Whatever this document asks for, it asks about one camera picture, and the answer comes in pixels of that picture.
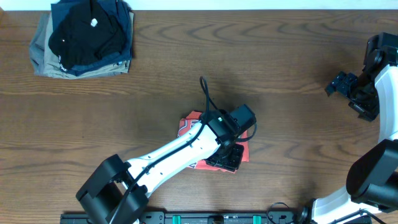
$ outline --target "red and white patterned cloth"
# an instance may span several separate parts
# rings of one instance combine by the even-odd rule
[[[180,137],[184,135],[189,129],[193,127],[194,124],[199,122],[199,117],[201,115],[201,112],[196,112],[192,111],[186,118],[180,120],[180,128],[178,129],[178,134],[177,137]],[[245,131],[241,138],[246,138],[248,136],[248,132]],[[242,145],[244,147],[243,150],[243,157],[242,157],[242,162],[249,162],[249,145],[248,142],[238,142],[238,144]],[[204,169],[204,170],[221,170],[224,172],[229,172],[228,170],[219,168],[219,167],[213,167],[209,166],[206,164],[204,160],[198,161],[194,164],[191,164],[189,166],[190,168],[194,169]]]

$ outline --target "white wall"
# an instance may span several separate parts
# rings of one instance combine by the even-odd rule
[[[398,9],[398,0],[125,0],[134,10]],[[5,10],[50,10],[58,0],[0,0]]]

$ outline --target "wooden tabletop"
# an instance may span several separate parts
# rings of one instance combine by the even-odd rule
[[[28,46],[41,12],[0,16],[0,223],[58,223],[81,212],[77,190],[105,158],[138,157],[176,138],[203,110],[199,77],[231,110],[256,113],[250,162],[236,174],[185,169],[150,198],[169,211],[299,207],[344,186],[377,144],[379,118],[358,119],[323,91],[360,74],[366,41],[396,33],[397,11],[137,11],[126,75],[33,75]],[[379,215],[398,223],[398,212]]]

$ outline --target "folded clothes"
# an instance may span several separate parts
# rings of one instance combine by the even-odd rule
[[[132,22],[134,18],[133,13],[130,13],[130,18]],[[106,65],[97,70],[86,72],[79,77],[60,71],[58,58],[51,52],[47,44],[51,33],[52,16],[42,14],[37,27],[37,32],[29,45],[30,60],[34,66],[35,75],[52,78],[79,79],[115,76],[120,73],[128,72],[130,61]]]
[[[73,6],[49,39],[64,71],[121,52],[125,43],[126,35],[116,17],[107,15],[95,0]]]
[[[66,18],[70,9],[82,1],[84,0],[61,0],[56,4],[52,4],[53,30]],[[119,25],[126,34],[127,41],[123,46],[123,50],[109,54],[89,65],[74,65],[69,70],[62,70],[63,72],[79,76],[85,72],[97,70],[105,65],[121,63],[122,61],[132,59],[132,19],[129,14],[130,9],[128,5],[122,1],[97,0],[97,2],[108,16],[114,16],[118,20]]]
[[[181,119],[180,120],[180,128],[178,129],[178,134],[177,137],[180,137],[182,135],[184,135],[185,133],[187,133],[194,124],[196,124],[197,122],[199,122],[199,117],[201,115],[201,112],[197,112],[197,111],[192,111],[186,118]],[[248,132],[245,131],[241,138],[247,138],[248,137]],[[249,144],[248,142],[237,142],[237,144],[240,144],[244,147],[243,149],[243,156],[242,156],[242,162],[249,162]],[[213,167],[213,166],[209,166],[206,164],[206,161],[201,160],[198,161],[194,164],[189,165],[190,168],[193,169],[202,169],[202,170],[221,170],[221,171],[227,171],[230,172],[228,170],[219,168],[219,167]]]

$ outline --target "green tape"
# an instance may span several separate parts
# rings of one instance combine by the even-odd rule
[[[181,224],[181,216],[174,215],[173,216],[173,224]]]
[[[253,215],[253,224],[261,224],[261,216]]]

